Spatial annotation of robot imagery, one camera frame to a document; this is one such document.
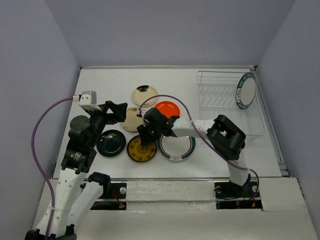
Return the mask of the brown yellow patterned plate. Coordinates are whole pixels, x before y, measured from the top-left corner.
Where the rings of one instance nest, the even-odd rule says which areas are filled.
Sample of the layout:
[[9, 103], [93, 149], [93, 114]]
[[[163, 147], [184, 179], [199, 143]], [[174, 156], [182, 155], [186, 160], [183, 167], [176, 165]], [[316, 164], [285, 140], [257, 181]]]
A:
[[127, 144], [126, 152], [131, 160], [136, 163], [146, 163], [153, 159], [158, 151], [156, 143], [148, 146], [141, 145], [141, 138], [139, 135], [130, 139]]

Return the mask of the white plate dark green rim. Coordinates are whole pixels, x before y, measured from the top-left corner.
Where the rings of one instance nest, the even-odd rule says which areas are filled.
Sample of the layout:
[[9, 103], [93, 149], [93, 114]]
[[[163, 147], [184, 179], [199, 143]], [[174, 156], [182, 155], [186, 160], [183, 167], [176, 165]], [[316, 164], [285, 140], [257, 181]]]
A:
[[252, 104], [257, 92], [257, 79], [252, 72], [245, 73], [239, 80], [235, 101], [239, 109], [245, 110]]

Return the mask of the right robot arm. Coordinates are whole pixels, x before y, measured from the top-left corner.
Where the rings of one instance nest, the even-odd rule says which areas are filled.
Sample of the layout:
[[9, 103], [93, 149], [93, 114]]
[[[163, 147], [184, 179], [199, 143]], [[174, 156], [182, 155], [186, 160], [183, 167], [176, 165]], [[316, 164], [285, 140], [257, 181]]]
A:
[[208, 147], [227, 162], [230, 180], [228, 189], [235, 196], [242, 196], [249, 189], [251, 175], [243, 150], [246, 135], [225, 115], [210, 120], [191, 120], [172, 116], [167, 118], [154, 107], [137, 117], [142, 124], [137, 127], [140, 143], [148, 146], [161, 137], [193, 137], [201, 139]]

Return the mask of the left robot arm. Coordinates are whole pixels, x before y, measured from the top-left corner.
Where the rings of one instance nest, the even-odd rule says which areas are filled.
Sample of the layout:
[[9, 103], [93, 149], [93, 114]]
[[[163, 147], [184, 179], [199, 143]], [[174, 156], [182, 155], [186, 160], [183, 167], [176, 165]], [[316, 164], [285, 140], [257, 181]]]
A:
[[70, 122], [57, 185], [53, 188], [50, 180], [45, 180], [51, 200], [35, 229], [26, 233], [27, 240], [75, 240], [77, 229], [95, 201], [110, 194], [110, 176], [88, 172], [105, 126], [123, 123], [128, 104], [106, 101], [96, 105], [92, 100], [80, 100], [79, 106], [87, 114], [78, 115]]

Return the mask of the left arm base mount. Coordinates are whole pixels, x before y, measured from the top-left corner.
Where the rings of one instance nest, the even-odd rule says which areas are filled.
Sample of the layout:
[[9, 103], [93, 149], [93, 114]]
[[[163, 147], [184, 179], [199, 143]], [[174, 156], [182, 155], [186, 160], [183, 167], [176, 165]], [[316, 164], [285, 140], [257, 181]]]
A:
[[103, 194], [94, 202], [92, 211], [125, 211], [127, 209], [127, 183], [112, 182], [110, 190], [103, 190]]

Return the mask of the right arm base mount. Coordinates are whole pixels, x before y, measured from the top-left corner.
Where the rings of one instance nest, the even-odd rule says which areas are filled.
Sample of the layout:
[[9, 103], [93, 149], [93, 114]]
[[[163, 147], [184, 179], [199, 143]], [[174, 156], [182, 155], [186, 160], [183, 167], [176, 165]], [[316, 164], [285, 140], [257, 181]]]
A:
[[244, 192], [237, 192], [231, 188], [231, 182], [215, 182], [213, 195], [216, 199], [218, 210], [263, 209], [257, 182], [251, 181]]

